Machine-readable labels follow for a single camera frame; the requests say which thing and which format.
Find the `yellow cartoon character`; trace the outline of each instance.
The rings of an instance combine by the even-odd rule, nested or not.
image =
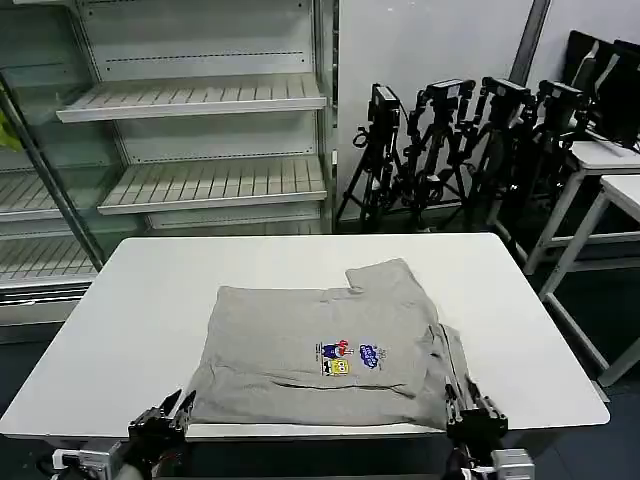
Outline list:
[[[325,360],[323,367],[325,375],[346,375],[349,373],[349,362],[344,358]]]

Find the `blue logo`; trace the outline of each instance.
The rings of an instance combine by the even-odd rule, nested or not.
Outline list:
[[[360,345],[360,358],[362,358],[364,364],[369,368],[376,368],[378,366],[378,356],[371,345]]]

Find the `white wall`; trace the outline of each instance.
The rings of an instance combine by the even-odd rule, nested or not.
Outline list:
[[[340,7],[338,200],[362,150],[371,84],[388,84],[407,110],[416,93],[451,78],[508,77],[532,0],[344,0]],[[423,116],[422,131],[431,121]],[[406,145],[406,125],[402,124]],[[355,214],[350,205],[345,217]]]
[[[542,80],[558,80],[571,30],[602,40],[620,38],[640,43],[638,0],[553,0],[540,36],[527,86],[537,90]]]

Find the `refrigerated display case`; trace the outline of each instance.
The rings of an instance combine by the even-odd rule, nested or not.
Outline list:
[[[0,0],[0,291],[134,235],[330,232],[336,7]]]

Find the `glass door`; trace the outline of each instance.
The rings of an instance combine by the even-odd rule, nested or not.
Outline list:
[[[56,117],[92,79],[63,5],[0,0],[0,289],[90,282],[135,219],[96,206],[122,170],[106,125]]]

